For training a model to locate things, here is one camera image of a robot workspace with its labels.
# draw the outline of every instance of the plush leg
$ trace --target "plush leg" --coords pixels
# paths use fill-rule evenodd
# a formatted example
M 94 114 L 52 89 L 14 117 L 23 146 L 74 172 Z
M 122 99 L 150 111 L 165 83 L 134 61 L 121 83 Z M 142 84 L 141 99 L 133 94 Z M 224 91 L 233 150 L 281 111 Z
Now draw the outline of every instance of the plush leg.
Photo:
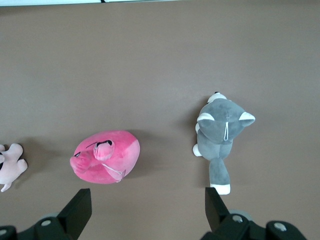
M 214 187 L 218 194 L 230 193 L 230 177 L 222 158 L 215 158 L 209 165 L 210 187 Z
M 11 187 L 11 183 L 5 184 L 4 187 L 1 189 L 1 192 L 8 190 Z
M 200 157 L 202 156 L 201 153 L 199 152 L 199 149 L 198 149 L 198 144 L 194 145 L 193 148 L 193 154 L 196 156 L 196 157 Z

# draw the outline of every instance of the white paw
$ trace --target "white paw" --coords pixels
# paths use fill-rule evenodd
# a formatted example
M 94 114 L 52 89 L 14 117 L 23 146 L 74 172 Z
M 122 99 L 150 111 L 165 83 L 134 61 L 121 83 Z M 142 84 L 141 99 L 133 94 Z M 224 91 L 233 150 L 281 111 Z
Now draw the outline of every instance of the white paw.
M 198 133 L 199 129 L 200 129 L 199 123 L 196 123 L 196 125 L 195 125 L 195 131 L 196 131 L 196 133 Z
M 210 183 L 210 187 L 215 188 L 219 195 L 228 195 L 230 193 L 230 184 L 218 185 Z
M 193 151 L 193 154 L 194 154 L 196 157 L 202 156 L 201 153 L 199 152 L 198 144 L 196 144 L 196 145 L 193 146 L 192 151 Z
M 4 187 L 1 189 L 1 192 L 3 193 L 4 191 L 8 190 L 11 187 L 12 183 L 7 183 L 4 185 Z

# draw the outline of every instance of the plush body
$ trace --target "plush body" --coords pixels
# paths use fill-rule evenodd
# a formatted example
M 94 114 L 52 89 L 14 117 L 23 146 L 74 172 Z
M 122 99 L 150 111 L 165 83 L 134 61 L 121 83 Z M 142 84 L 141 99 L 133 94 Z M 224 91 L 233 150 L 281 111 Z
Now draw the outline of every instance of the plush body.
M 200 111 L 193 153 L 210 161 L 210 186 L 220 195 L 230 193 L 230 177 L 224 159 L 231 152 L 234 138 L 254 121 L 252 114 L 219 92 L 212 95 Z
M 11 187 L 11 184 L 28 168 L 24 159 L 19 159 L 23 153 L 23 148 L 17 143 L 13 143 L 9 150 L 0 145 L 0 184 L 4 184 L 1 192 Z
M 134 168 L 140 153 L 138 140 L 124 130 L 103 131 L 83 140 L 70 165 L 82 180 L 96 184 L 120 182 Z

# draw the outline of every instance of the white ear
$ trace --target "white ear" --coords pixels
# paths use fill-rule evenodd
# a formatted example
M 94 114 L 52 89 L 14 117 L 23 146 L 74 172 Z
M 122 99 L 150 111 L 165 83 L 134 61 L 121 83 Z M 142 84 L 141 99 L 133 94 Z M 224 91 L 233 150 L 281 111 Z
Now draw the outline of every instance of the white ear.
M 199 121 L 201 121 L 201 120 L 211 120 L 211 121 L 214 121 L 215 119 L 214 119 L 214 117 L 211 116 L 209 113 L 204 112 L 204 113 L 201 113 L 200 116 L 198 116 L 198 118 L 197 118 L 196 121 L 199 122 Z
M 212 103 L 216 99 L 227 99 L 225 95 L 222 95 L 220 92 L 217 92 L 213 94 L 211 97 L 208 99 L 208 103 Z
M 253 116 L 252 114 L 248 113 L 248 112 L 244 112 L 241 114 L 241 116 L 239 117 L 239 121 L 241 120 L 256 120 L 255 116 Z

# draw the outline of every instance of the pink ear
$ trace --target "pink ear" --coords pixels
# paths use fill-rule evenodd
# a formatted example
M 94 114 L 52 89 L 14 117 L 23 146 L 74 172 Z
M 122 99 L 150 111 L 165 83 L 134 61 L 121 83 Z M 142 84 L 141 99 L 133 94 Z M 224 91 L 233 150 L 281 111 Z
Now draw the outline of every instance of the pink ear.
M 105 161 L 111 158 L 115 151 L 115 143 L 108 140 L 105 142 L 98 142 L 93 149 L 94 157 L 99 161 Z

